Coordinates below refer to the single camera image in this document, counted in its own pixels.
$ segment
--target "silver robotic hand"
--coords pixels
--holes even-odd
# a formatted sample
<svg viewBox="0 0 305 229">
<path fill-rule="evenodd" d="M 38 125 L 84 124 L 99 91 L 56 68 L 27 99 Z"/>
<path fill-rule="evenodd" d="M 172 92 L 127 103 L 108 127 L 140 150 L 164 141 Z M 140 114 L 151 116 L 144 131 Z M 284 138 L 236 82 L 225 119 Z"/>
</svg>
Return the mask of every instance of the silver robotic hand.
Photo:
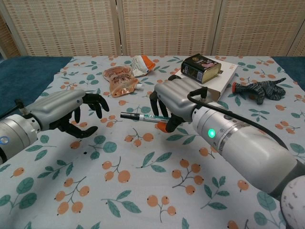
<svg viewBox="0 0 305 229">
<path fill-rule="evenodd" d="M 101 106 L 109 111 L 106 100 L 99 94 L 72 90 L 52 93 L 25 107 L 24 115 L 14 114 L 0 120 L 0 164 L 33 144 L 40 131 L 58 128 L 76 138 L 91 136 L 97 126 L 82 131 L 69 122 L 73 112 L 75 121 L 80 121 L 82 104 L 88 104 L 98 118 L 102 117 Z"/>
<path fill-rule="evenodd" d="M 171 111 L 166 132 L 172 132 L 182 122 L 192 122 L 198 134 L 259 190 L 279 200 L 289 181 L 300 177 L 305 184 L 305 176 L 302 177 L 305 165 L 289 153 L 275 134 L 226 111 L 219 104 L 210 102 L 208 97 L 207 88 L 190 78 L 173 75 L 169 81 L 155 86 L 150 100 L 155 115 L 159 113 L 157 101 L 164 116 L 168 116 L 166 108 Z M 304 192 L 302 197 L 300 204 L 305 211 Z"/>
</svg>

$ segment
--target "white robotic arm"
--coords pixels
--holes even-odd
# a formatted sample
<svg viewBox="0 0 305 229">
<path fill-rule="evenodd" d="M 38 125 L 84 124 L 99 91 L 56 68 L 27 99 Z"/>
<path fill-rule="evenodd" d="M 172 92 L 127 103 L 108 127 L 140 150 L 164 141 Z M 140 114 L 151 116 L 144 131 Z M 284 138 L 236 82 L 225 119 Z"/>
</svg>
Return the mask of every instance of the white robotic arm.
<svg viewBox="0 0 305 229">
<path fill-rule="evenodd" d="M 82 131 L 69 123 L 74 112 L 75 121 L 80 121 L 80 105 L 88 104 L 99 118 L 102 110 L 109 111 L 104 98 L 99 94 L 86 94 L 83 90 L 55 92 L 24 108 L 25 115 L 14 114 L 0 120 L 0 164 L 10 159 L 37 140 L 37 133 L 59 128 L 77 138 L 89 137 L 96 126 Z"/>
<path fill-rule="evenodd" d="M 303 185 L 304 190 L 305 165 L 296 160 L 285 148 L 284 143 L 269 130 L 261 127 L 265 132 L 276 136 L 277 141 L 283 146 L 249 125 L 252 121 L 243 122 L 241 120 L 246 120 L 245 118 L 227 112 L 217 103 L 208 103 L 207 99 L 202 102 L 206 95 L 206 89 L 190 78 L 180 79 L 172 76 L 168 82 L 155 86 L 150 99 L 155 115 L 158 115 L 157 100 L 164 116 L 167 116 L 166 107 L 172 112 L 166 131 L 173 131 L 181 122 L 193 122 L 198 134 L 217 149 L 219 154 L 254 187 L 278 200 L 282 196 L 281 207 L 289 225 L 295 229 L 305 228 L 305 194 L 304 191 L 296 190 L 297 185 L 292 187 L 298 180 L 298 185 Z M 298 215 L 303 217 L 297 217 L 295 214 L 293 218 L 291 215 L 291 201 L 288 202 L 286 199 L 294 199 L 293 192 L 300 193 L 298 202 L 295 201 L 295 208 L 302 208 L 302 214 Z"/>
</svg>

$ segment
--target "table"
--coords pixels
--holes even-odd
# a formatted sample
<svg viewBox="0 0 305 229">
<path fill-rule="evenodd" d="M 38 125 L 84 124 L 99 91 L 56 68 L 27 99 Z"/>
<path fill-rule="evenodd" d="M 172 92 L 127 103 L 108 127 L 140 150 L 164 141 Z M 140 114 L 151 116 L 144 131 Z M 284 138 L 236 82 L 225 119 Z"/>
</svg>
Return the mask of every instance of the table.
<svg viewBox="0 0 305 229">
<path fill-rule="evenodd" d="M 79 140 L 45 131 L 0 166 L 0 227 L 285 228 L 279 202 L 248 184 L 191 125 L 166 134 L 154 123 L 119 117 L 121 111 L 152 114 L 149 94 L 183 58 L 151 57 L 156 67 L 140 78 L 144 91 L 112 98 L 102 72 L 130 64 L 131 57 L 73 57 L 41 96 L 83 89 L 102 94 L 110 111 L 99 119 L 84 104 L 78 127 L 96 125 L 94 135 Z M 270 57 L 216 58 L 239 65 L 232 82 L 287 78 L 280 101 L 257 105 L 251 96 L 232 94 L 230 84 L 219 103 L 274 131 L 304 162 L 304 91 Z"/>
</svg>

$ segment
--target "teal pen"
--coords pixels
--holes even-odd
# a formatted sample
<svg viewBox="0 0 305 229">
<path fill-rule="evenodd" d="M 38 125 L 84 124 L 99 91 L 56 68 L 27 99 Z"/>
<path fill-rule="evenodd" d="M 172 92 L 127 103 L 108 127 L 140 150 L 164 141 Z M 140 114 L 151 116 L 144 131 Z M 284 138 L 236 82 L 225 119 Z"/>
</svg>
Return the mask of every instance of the teal pen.
<svg viewBox="0 0 305 229">
<path fill-rule="evenodd" d="M 127 113 L 127 112 L 121 112 L 121 118 L 152 122 L 152 123 L 158 123 L 158 122 L 167 123 L 170 120 L 169 117 L 154 116 L 149 114 Z"/>
</svg>

